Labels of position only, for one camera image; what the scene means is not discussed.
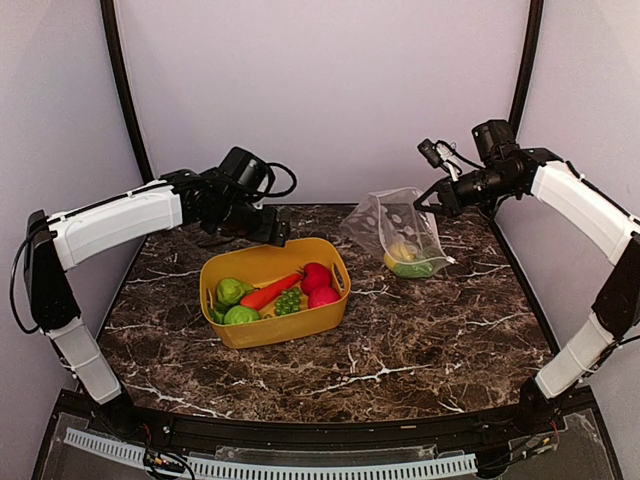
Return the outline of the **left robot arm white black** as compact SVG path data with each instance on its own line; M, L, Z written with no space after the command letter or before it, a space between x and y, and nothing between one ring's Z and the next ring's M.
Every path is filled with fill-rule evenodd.
M123 243L163 230L198 224L209 234L282 247L289 223L265 199L283 198L298 185L288 167L232 148L223 161L201 173L180 169L137 189L78 208L46 215L33 212L15 258L35 322L120 436L141 427L140 412L124 399L122 382L85 325L67 280L83 261Z

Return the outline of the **clear zip top bag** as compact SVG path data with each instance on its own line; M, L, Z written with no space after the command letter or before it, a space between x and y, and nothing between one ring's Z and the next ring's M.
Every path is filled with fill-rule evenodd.
M340 231L384 265L386 249L404 242L415 254L414 263L430 261L435 275L456 260L441 247L434 215L414 209L422 194L415 187L370 192L341 222Z

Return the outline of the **yellow lemon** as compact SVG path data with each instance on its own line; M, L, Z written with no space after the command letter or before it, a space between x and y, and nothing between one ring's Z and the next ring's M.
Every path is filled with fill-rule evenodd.
M385 265L394 269L400 265L410 265L415 261L415 254L404 242L395 242L390 245L384 254Z

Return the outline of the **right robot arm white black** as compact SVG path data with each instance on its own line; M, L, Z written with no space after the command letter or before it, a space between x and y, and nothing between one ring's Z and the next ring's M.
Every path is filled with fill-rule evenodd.
M508 198L529 195L581 231L613 269L599 291L588 320L553 360L534 377L531 396L510 413L521 434L534 432L549 416L550 401L561 396L618 346L639 323L639 219L602 193L573 164L546 148L522 148L505 120L473 128L480 158L472 171L456 172L457 152L444 141L417 147L433 168L447 171L414 202L415 209L456 217L467 207L495 211Z

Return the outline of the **green bumpy cucumber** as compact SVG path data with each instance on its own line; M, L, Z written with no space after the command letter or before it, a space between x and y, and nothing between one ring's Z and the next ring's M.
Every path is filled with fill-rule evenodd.
M395 263L391 267L391 271L396 276L405 279L429 278L434 273L434 267L430 261L425 260L414 264Z

